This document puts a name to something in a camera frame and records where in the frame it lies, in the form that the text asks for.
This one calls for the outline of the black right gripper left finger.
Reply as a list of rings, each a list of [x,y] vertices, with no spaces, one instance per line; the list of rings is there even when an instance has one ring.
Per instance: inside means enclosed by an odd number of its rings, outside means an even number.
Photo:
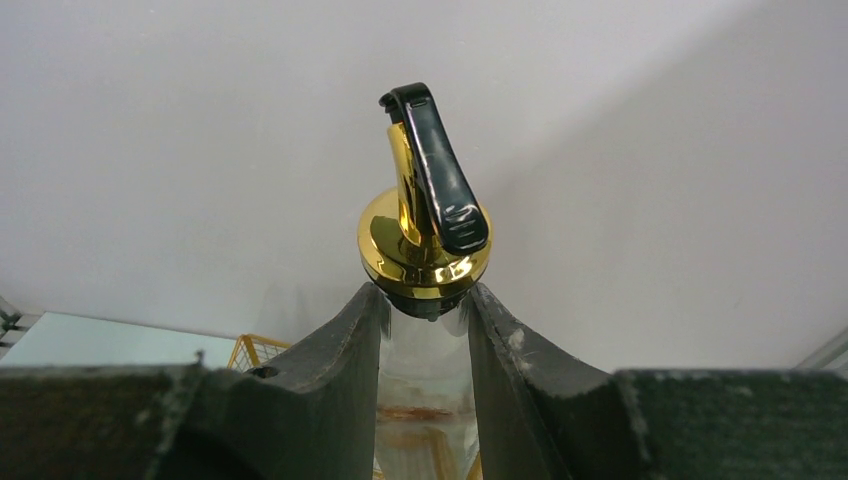
[[[246,373],[176,365],[8,367],[5,479],[368,479],[380,326],[366,283]]]

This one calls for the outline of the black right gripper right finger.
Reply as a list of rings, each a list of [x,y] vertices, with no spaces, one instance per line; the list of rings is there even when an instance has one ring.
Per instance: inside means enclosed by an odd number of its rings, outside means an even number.
[[[599,370],[470,294],[488,479],[843,479],[847,380],[827,370]]]

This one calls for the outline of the oil bottle with brown liquid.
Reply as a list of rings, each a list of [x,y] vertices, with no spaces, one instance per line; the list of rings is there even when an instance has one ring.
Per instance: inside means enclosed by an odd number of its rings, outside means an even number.
[[[366,207],[357,232],[363,267],[389,305],[375,463],[385,479],[478,479],[468,307],[489,263],[490,220],[428,86],[393,88],[380,104],[396,184]]]

